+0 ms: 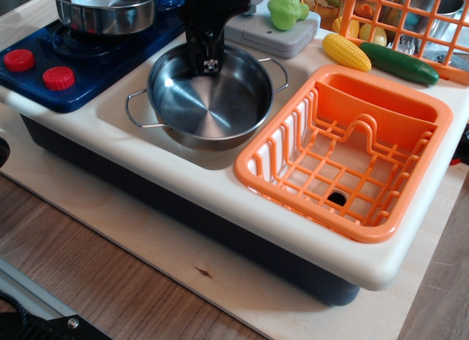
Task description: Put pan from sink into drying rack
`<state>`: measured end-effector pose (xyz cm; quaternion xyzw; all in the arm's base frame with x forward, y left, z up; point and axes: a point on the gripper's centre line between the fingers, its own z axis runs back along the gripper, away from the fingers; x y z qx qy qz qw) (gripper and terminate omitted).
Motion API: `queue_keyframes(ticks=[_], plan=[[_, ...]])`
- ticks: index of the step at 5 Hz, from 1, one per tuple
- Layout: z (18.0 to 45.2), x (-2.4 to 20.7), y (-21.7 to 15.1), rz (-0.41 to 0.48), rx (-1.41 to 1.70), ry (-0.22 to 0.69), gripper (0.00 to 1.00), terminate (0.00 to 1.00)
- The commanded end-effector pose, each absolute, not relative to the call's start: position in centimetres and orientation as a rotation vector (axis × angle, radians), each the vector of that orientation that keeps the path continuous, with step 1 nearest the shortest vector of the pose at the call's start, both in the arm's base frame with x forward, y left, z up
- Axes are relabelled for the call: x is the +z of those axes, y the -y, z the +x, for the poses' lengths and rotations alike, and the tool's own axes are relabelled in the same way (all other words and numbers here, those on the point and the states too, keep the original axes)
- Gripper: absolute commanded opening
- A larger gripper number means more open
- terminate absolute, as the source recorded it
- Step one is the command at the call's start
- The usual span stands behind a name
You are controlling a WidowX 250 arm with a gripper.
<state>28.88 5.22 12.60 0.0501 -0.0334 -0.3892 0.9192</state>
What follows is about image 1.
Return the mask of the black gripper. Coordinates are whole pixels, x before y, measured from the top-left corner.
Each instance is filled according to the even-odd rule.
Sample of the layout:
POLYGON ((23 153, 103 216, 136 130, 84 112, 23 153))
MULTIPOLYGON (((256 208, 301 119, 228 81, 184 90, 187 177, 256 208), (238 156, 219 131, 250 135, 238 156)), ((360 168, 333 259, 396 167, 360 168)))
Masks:
POLYGON ((223 32, 232 17, 247 12, 251 0, 185 0, 180 20, 185 26, 189 70, 214 75, 223 67, 223 32))

